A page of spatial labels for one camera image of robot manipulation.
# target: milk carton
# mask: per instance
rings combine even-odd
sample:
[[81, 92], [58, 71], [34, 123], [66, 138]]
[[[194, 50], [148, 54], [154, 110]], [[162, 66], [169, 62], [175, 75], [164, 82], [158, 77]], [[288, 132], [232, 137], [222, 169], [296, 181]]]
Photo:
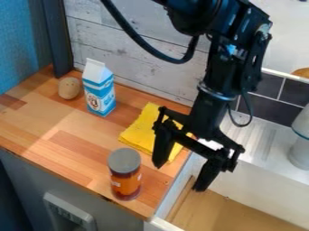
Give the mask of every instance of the milk carton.
[[116, 106], [113, 72], [104, 63], [87, 59], [82, 82], [87, 109], [99, 116], [107, 116]]

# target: gray tile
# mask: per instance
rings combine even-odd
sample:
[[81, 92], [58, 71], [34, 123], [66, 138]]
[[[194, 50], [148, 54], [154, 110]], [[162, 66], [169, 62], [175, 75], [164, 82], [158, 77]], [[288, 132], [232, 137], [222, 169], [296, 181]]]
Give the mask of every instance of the gray tile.
[[309, 103], [309, 84], [287, 79], [280, 100], [305, 106]]
[[257, 85], [255, 93], [265, 96], [277, 98], [283, 78], [262, 73], [262, 81]]
[[[291, 106], [265, 97], [250, 95], [250, 99], [254, 116], [285, 126], [290, 126], [302, 110], [298, 106]], [[243, 97], [240, 100], [239, 112], [248, 113]]]

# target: wooden plank wall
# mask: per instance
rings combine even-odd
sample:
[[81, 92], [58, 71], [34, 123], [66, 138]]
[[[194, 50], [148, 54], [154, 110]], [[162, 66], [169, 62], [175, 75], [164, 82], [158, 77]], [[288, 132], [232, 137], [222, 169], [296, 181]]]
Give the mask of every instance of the wooden plank wall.
[[[172, 27], [166, 11], [160, 5], [150, 0], [113, 0], [113, 2], [136, 30], [156, 48], [174, 57], [183, 55], [190, 38], [179, 34]], [[304, 22], [308, 20], [304, 20], [303, 23], [300, 20], [301, 16], [309, 19], [309, 14], [305, 13], [305, 9], [308, 10], [308, 7], [305, 7], [309, 4], [300, 5], [296, 0], [273, 0], [271, 3], [267, 0], [254, 0], [254, 2], [272, 15], [277, 24], [274, 26], [274, 32], [280, 34], [280, 36], [274, 34], [275, 39], [267, 53], [264, 66], [285, 72], [295, 69], [296, 62], [302, 63], [300, 65], [302, 66], [305, 57], [309, 60], [309, 49], [295, 51], [293, 47], [296, 39], [293, 43], [290, 42], [291, 44], [286, 40], [290, 38], [287, 34], [290, 34], [291, 28], [295, 28], [293, 30], [295, 38], [299, 38], [299, 34], [303, 33], [309, 35], [304, 26]], [[174, 65], [152, 57], [132, 42], [99, 0], [64, 0], [64, 4], [76, 68], [83, 69], [86, 58], [100, 60], [114, 71], [117, 82], [185, 105], [192, 104], [197, 94], [196, 85], [204, 74], [210, 45], [205, 38], [201, 38], [198, 50], [189, 63]], [[287, 14], [287, 9], [293, 9], [293, 13], [299, 11], [300, 14]], [[296, 28], [301, 31], [304, 29], [304, 32], [299, 33]], [[305, 47], [304, 43], [305, 40], [299, 38], [297, 48], [301, 44]], [[301, 52], [302, 59], [299, 56], [291, 58], [298, 52]]]

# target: can lid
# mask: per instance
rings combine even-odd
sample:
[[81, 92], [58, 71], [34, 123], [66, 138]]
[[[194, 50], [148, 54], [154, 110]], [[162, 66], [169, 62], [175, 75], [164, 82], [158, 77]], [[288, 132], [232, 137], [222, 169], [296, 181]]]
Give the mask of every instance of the can lid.
[[108, 156], [108, 166], [118, 173], [129, 173], [136, 170], [141, 164], [139, 153], [130, 148], [121, 148]]

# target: orange can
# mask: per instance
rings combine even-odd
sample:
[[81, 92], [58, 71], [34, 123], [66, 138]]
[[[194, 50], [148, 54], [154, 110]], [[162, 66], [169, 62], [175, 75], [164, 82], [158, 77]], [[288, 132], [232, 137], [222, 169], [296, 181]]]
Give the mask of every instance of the orange can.
[[108, 156], [111, 189], [115, 197], [135, 199], [141, 190], [141, 157], [133, 149], [122, 148]]

